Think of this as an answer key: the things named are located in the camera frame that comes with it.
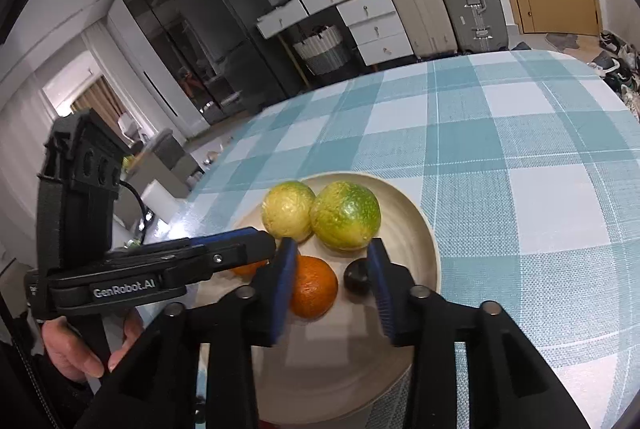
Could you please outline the person's left hand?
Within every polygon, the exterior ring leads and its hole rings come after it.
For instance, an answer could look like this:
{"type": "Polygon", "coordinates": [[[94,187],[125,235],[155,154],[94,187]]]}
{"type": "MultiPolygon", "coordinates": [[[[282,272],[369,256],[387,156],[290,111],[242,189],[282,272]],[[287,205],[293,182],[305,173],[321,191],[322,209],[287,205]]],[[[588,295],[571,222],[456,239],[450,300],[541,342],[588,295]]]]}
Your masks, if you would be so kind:
{"type": "MultiPolygon", "coordinates": [[[[143,323],[137,310],[131,310],[125,317],[122,346],[111,354],[107,363],[109,371],[119,364],[143,331],[143,323]]],[[[66,378],[85,381],[87,377],[101,378],[105,367],[99,358],[87,347],[67,324],[64,316],[46,321],[41,327],[44,349],[54,367],[66,378]]]]}

